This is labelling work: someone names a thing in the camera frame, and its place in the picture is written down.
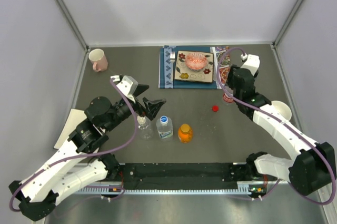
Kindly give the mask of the orange juice bottle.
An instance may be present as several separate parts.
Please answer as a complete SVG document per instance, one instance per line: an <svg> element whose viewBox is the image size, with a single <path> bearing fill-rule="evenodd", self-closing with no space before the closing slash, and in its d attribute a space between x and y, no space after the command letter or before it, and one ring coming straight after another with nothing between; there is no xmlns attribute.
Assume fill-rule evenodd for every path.
<svg viewBox="0 0 337 224"><path fill-rule="evenodd" d="M193 137L193 130L188 124L182 124L178 131L179 140L182 143L189 143Z"/></svg>

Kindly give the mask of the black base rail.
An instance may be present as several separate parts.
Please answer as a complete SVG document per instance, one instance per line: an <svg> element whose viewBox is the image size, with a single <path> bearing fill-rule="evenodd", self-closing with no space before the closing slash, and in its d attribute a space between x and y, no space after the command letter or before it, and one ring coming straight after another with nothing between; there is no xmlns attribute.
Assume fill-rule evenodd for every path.
<svg viewBox="0 0 337 224"><path fill-rule="evenodd" d="M236 189L250 179L244 164L233 163L126 163L120 173L128 190Z"/></svg>

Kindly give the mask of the red patterned bowl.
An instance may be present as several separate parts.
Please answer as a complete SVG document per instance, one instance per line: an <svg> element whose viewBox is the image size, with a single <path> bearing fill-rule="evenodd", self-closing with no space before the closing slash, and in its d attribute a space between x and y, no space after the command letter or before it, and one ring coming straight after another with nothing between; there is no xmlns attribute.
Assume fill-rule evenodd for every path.
<svg viewBox="0 0 337 224"><path fill-rule="evenodd" d="M208 60L203 53L192 52L186 56L185 64L190 70L200 71L207 66Z"/></svg>

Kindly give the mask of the red bottle cap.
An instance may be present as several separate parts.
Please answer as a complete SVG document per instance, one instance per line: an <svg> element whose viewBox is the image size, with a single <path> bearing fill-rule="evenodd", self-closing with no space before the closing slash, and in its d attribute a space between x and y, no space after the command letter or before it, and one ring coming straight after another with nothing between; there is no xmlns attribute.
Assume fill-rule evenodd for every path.
<svg viewBox="0 0 337 224"><path fill-rule="evenodd" d="M212 106L212 111L217 112L219 110L219 107L217 105Z"/></svg>

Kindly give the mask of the square floral plate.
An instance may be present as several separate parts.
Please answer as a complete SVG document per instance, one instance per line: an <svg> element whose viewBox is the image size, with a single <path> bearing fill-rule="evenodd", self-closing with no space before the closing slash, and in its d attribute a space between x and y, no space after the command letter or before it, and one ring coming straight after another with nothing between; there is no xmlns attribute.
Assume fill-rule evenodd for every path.
<svg viewBox="0 0 337 224"><path fill-rule="evenodd" d="M175 63L174 79L188 82L212 83L214 55L212 53L201 52L207 57L208 64L200 71L193 71L185 64L185 58L189 53L192 53L192 51L178 51L179 58Z"/></svg>

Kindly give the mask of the blue patterned placemat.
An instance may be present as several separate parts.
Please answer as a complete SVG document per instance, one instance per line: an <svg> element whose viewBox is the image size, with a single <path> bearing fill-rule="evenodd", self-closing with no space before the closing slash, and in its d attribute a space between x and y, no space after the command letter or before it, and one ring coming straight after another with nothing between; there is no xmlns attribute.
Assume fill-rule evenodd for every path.
<svg viewBox="0 0 337 224"><path fill-rule="evenodd" d="M171 80L172 63L170 61L170 54L174 52L177 60L179 58L178 51L192 51L192 52L210 52L210 46L169 46L164 45L160 48L160 67L159 67L159 81L158 87L160 89L208 89L216 90L217 82L201 83Z"/></svg>

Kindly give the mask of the blue cap water bottle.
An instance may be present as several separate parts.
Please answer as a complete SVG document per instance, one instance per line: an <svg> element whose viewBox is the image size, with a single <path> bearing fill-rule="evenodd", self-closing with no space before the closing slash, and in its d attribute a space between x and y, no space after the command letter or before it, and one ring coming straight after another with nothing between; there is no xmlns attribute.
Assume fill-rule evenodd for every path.
<svg viewBox="0 0 337 224"><path fill-rule="evenodd" d="M161 140L167 141L173 136L172 120L166 116L161 116L156 122L156 128Z"/></svg>

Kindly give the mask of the red label water bottle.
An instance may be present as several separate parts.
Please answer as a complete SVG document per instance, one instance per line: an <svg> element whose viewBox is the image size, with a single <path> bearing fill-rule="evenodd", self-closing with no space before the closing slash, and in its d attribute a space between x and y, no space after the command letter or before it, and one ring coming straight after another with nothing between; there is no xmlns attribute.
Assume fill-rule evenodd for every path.
<svg viewBox="0 0 337 224"><path fill-rule="evenodd" d="M226 91L223 94L223 101L226 105L234 104L234 100L232 96L233 96L233 90L226 87Z"/></svg>

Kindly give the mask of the pink mug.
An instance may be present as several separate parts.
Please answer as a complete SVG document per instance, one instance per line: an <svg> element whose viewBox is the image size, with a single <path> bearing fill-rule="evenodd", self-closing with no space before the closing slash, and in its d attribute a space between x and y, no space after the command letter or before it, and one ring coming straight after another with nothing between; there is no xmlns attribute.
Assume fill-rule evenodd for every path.
<svg viewBox="0 0 337 224"><path fill-rule="evenodd" d="M90 51L88 59L92 63L92 68L94 72L102 72L107 70L108 61L102 49L96 48Z"/></svg>

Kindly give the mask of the white notebook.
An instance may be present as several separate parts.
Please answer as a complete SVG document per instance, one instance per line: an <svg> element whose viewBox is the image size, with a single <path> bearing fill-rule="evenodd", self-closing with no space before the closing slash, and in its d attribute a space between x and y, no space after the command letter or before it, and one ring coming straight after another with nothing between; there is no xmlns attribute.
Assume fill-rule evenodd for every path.
<svg viewBox="0 0 337 224"><path fill-rule="evenodd" d="M78 110L78 109L70 110L70 113L67 117L67 120L61 131L61 134L59 135L58 140L56 141L54 145L54 149L56 150L55 157L65 158L65 157L70 157L70 156L97 153L98 150L101 148L101 146L108 140L108 136L104 134L105 130L101 130L94 126L95 130L99 133L100 136L98 137L97 141L88 145L88 147L92 146L93 149L89 150L89 153L85 153L85 152L77 153L76 149L78 147L74 145L72 141L68 141L69 135L73 133L76 127L81 122L83 122L85 119L87 119L87 116L85 115L83 110Z"/></svg>

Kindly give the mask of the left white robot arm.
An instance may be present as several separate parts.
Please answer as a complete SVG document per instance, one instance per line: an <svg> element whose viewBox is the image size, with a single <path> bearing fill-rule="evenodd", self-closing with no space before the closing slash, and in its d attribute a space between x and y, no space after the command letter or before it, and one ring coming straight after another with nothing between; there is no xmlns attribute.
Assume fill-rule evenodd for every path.
<svg viewBox="0 0 337 224"><path fill-rule="evenodd" d="M129 116L153 120L166 99L140 103L137 96L149 89L129 76L113 76L110 84L121 100L112 104L104 96L93 99L84 111L85 119L79 122L64 139L64 143L36 172L24 180L9 185L12 197L9 208L20 212L31 221L39 221L54 211L64 199L91 183L103 179L114 180L119 175L120 164L115 151L127 147L135 138L138 128L124 144L106 151L100 147L114 130Z"/></svg>

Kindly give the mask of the silver fork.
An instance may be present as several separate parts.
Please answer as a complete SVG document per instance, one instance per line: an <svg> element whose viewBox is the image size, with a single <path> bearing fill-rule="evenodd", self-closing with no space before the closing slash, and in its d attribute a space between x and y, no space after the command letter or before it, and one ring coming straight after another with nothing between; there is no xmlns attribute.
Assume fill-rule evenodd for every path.
<svg viewBox="0 0 337 224"><path fill-rule="evenodd" d="M171 51L170 52L170 65L171 65L171 67L174 66L174 63L175 63L175 52Z"/></svg>

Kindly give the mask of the white paper cup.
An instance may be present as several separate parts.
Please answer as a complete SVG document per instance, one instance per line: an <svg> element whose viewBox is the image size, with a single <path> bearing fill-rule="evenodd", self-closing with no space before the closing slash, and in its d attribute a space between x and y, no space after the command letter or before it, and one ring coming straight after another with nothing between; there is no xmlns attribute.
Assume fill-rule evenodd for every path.
<svg viewBox="0 0 337 224"><path fill-rule="evenodd" d="M292 111L287 104L285 104L282 101L277 101L277 100L272 101L271 103L280 115L282 115L288 121L291 120Z"/></svg>

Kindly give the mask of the clear empty glass bottle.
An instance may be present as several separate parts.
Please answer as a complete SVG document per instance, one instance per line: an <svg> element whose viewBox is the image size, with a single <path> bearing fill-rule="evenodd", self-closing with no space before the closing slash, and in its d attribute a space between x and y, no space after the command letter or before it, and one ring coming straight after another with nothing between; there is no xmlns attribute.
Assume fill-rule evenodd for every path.
<svg viewBox="0 0 337 224"><path fill-rule="evenodd" d="M137 116L138 131L143 139L149 140L153 137L151 121L146 116Z"/></svg>

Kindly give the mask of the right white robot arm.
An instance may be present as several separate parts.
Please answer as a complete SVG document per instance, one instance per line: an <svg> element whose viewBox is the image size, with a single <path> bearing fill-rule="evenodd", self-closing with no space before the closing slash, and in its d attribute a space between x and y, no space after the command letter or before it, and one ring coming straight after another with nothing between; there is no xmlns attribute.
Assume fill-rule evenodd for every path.
<svg viewBox="0 0 337 224"><path fill-rule="evenodd" d="M226 85L233 90L233 100L239 110L263 128L288 154L274 157L266 152L250 154L246 174L256 180L270 175L287 181L299 194L307 196L328 184L336 192L334 148L318 143L299 131L272 102L255 90L255 76L250 70L232 66Z"/></svg>

